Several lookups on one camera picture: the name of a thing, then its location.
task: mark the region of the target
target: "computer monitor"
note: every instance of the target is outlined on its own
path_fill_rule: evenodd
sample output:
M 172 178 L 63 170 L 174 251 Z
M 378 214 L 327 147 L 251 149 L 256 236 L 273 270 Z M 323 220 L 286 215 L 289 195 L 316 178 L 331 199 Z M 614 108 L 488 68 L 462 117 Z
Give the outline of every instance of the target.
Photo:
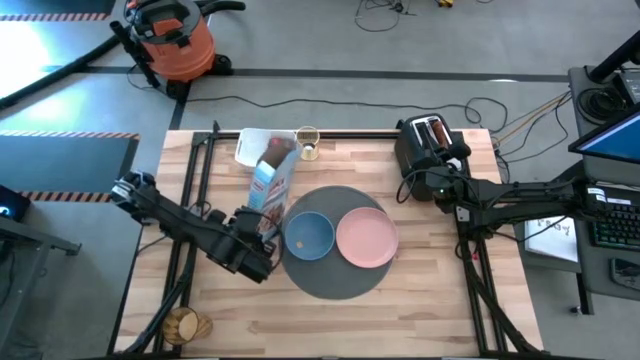
M 569 151 L 640 164 L 640 104 L 582 136 Z

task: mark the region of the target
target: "keyboard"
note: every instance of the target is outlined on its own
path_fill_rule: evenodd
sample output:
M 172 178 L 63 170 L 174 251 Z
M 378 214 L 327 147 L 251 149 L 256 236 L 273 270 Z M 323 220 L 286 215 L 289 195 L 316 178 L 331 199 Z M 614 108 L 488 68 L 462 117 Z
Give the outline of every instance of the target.
M 596 246 L 640 251 L 640 192 L 600 187 L 607 197 L 607 218 L 589 223 Z

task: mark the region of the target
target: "monitor screen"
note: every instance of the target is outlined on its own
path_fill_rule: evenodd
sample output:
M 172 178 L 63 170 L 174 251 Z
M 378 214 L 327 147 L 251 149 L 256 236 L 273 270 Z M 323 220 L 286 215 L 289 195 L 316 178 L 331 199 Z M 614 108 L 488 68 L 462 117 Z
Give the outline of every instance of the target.
M 571 148 L 585 155 L 640 163 L 640 111 L 597 129 Z

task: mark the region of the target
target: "blue bowl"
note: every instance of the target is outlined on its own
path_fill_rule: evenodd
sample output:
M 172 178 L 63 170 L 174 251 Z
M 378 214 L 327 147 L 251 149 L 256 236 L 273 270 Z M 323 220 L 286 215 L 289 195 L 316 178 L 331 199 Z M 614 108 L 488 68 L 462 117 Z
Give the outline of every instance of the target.
M 287 249 L 299 259 L 318 260 L 329 253 L 336 232 L 326 216 L 307 211 L 296 215 L 284 231 Z

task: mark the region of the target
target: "black stripe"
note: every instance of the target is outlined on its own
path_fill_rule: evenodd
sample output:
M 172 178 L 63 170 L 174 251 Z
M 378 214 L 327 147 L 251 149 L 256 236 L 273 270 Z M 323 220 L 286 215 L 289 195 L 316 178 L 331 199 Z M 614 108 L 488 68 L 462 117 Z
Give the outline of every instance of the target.
M 42 71 L 51 72 L 60 66 L 44 66 Z M 126 74 L 126 66 L 88 66 L 80 73 L 88 74 Z M 133 74 L 141 73 L 138 68 Z M 517 81 L 567 83 L 567 75 L 553 74 L 491 74 L 456 72 L 418 72 L 418 71 L 360 71 L 360 70 L 294 70 L 294 69 L 235 69 L 233 76 L 279 77 L 279 78 L 338 78 L 338 79 L 386 79 L 386 80 L 448 80 L 448 81 Z
M 169 124 L 169 130 L 180 129 L 182 123 L 182 115 L 184 114 L 184 108 L 187 105 L 187 99 L 189 98 L 189 90 L 191 90 L 191 83 L 188 83 L 181 96 L 176 99 L 176 106 L 173 108 L 173 115 L 171 116 L 171 123 Z

